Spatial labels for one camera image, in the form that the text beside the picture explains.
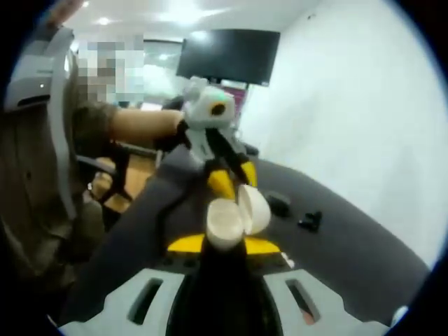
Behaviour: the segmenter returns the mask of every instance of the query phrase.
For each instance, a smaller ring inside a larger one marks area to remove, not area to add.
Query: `white wall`
[[[262,158],[329,187],[432,265],[448,219],[447,116],[400,11],[322,0],[282,34],[270,87],[251,90],[240,129]]]

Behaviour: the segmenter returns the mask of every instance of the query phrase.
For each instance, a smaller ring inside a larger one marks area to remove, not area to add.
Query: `black table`
[[[273,217],[261,237],[280,246],[296,268],[339,293],[351,315],[389,324],[395,310],[417,293],[427,266],[380,224],[308,176],[264,160],[254,162],[259,189],[289,196],[293,211],[288,220]],[[92,318],[108,293],[142,268],[157,265],[168,243],[202,233],[212,197],[185,148],[168,155],[81,272],[61,322]],[[315,211],[323,213],[319,232],[300,229],[298,220]]]

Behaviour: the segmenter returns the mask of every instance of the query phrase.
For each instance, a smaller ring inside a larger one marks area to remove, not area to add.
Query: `person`
[[[35,34],[50,39],[81,6],[58,1]],[[179,111],[147,113],[120,108],[83,95],[76,56],[64,88],[64,129],[69,146],[70,193],[76,217],[70,219],[58,193],[57,163],[47,113],[0,114],[0,214],[20,278],[35,291],[68,288],[77,265],[88,260],[104,236],[101,207],[85,196],[76,155],[100,157],[110,141],[149,142],[173,136]]]

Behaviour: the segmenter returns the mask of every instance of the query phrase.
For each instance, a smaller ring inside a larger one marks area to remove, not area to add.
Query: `sleeve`
[[[104,156],[110,143],[109,125],[118,107],[100,101],[81,101],[73,112],[76,153],[90,158]]]

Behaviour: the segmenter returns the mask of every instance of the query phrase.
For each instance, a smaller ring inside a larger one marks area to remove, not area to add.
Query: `yellow plastic piece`
[[[220,196],[235,200],[235,190],[229,174],[224,170],[216,170],[210,174],[208,184]]]
[[[168,247],[168,251],[200,253],[203,240],[203,234],[195,234],[193,236],[180,238]],[[244,238],[244,243],[246,244],[247,254],[280,253],[280,248],[267,240],[246,237]]]
[[[241,168],[244,170],[244,173],[246,174],[251,186],[257,188],[257,171],[255,169],[255,165],[251,161],[248,161],[246,163],[243,163],[241,165]]]

